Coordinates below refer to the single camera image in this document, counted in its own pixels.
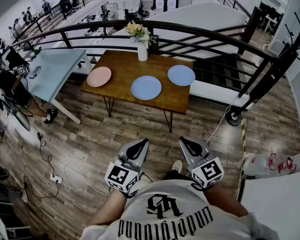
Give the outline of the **yellow black floor tape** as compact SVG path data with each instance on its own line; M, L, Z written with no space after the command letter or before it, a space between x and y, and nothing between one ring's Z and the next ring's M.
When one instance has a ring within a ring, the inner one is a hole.
M246 158L246 132L245 132L245 122L244 118L241 119L241 127L242 127L242 159L240 162L240 177L239 177L239 183L238 183L238 191L237 191L237 200L241 202L244 187L245 187L245 179L244 179L244 169L243 165Z

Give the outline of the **person's left forearm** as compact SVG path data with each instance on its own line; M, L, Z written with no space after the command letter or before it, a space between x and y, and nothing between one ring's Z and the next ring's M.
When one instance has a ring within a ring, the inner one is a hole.
M106 201L94 214L88 225L109 226L121 218L128 198L119 190L113 190Z

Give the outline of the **black coat rack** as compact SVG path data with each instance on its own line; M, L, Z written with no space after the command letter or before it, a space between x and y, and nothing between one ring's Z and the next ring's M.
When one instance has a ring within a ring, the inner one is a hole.
M254 105L263 98L263 96L270 91L271 88L286 73L296 59L300 61L300 58L298 57L298 50L300 50L300 19L296 13L294 15L299 24L299 33L297 37L293 38L292 32L290 30L288 31L290 42L284 44L282 52L274 59L269 70L252 89L249 94L249 100L241 108L235 109L229 106L225 110L224 118L230 125L240 125L243 119L242 112L246 110L248 106Z

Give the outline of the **blue big plate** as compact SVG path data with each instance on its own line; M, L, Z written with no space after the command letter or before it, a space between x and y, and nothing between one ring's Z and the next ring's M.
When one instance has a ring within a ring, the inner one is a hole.
M153 100L161 91L161 82L156 77L150 75L138 77L131 85L132 95L143 101Z
M174 65L168 70L169 80L177 86L190 86L196 79L194 71L185 65Z

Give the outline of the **person's right forearm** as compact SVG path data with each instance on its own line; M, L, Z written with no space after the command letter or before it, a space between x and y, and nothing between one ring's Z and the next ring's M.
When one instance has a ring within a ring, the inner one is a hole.
M247 209L241 205L220 183L215 183L205 191L205 197L210 205L237 217L248 215Z

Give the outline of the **brown wooden table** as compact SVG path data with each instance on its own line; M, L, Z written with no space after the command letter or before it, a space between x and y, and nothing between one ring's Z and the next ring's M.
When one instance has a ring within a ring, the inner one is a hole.
M80 90L102 96L108 115L111 115L113 106L110 100L121 100L159 109L164 113L169 112L170 119L166 119L166 122L172 132L173 114L186 114L190 95L189 86L178 86L169 80L168 71L175 65L193 68L193 63L186 60L150 54L146 61L140 61L136 52L106 50L95 66L110 68L109 81L103 86L92 87L85 80ZM154 99L140 100L133 96L132 84L142 76L152 76L160 81L161 92Z

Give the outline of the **pink big plate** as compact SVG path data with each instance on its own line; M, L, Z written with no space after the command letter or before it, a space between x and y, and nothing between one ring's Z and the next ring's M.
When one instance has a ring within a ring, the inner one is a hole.
M110 80L111 76L111 69L105 66L101 66L93 69L89 73L86 80L87 84L91 87L101 87Z

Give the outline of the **plastic bottle pack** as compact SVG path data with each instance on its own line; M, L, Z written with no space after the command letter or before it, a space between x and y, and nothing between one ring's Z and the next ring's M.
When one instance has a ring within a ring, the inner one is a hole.
M248 154L242 169L245 176L256 179L275 178L294 173L297 165L292 158L277 153Z

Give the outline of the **person's white shoe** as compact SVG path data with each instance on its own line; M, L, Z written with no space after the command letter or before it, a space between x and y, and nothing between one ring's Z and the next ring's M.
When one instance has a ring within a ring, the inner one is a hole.
M173 164L172 164L172 171L176 171L178 174L181 173L183 169L183 163L181 160L176 160Z

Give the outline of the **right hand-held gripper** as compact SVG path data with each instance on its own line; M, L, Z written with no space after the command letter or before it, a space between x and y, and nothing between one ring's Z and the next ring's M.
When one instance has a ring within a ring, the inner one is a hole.
M188 163L188 169L191 169L191 177L204 189L207 189L223 178L225 172L218 157L210 160L206 158L201 159L197 162L198 166L195 166L195 162L199 158L204 158L209 154L208 146L203 140L181 136L179 138L179 145Z

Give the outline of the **glass double door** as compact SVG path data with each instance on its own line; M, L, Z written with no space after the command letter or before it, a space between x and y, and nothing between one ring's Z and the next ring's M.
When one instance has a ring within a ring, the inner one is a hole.
M178 8L178 0L154 0L157 13L173 11Z

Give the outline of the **light blue table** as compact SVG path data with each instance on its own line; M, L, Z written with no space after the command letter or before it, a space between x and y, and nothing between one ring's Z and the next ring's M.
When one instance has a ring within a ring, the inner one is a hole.
M41 67L34 78L30 78L36 67ZM88 75L93 66L85 49L44 49L29 63L30 74L26 77L28 91L48 103L75 123L81 121L56 100L60 89L72 73Z

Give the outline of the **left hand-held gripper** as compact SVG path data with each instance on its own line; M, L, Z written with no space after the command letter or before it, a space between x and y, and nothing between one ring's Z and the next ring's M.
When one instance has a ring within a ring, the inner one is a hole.
M148 138L136 139L125 144L114 162L109 163L104 177L106 183L111 188L128 194L140 180L149 146Z

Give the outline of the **white printed t-shirt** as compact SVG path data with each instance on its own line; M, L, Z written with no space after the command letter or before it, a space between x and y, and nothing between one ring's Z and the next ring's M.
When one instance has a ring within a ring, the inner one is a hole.
M80 240L280 240L253 213L236 217L208 204L199 185L162 180L138 191L110 225L91 225Z

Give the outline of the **group of standing people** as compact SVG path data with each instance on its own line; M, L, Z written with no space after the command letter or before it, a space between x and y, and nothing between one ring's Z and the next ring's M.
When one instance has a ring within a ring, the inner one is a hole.
M47 0L41 0L39 10L32 13L30 1L26 0L26 2L18 2L0 17L0 50L4 50L14 41L18 42L24 39L24 29L51 9L51 5Z

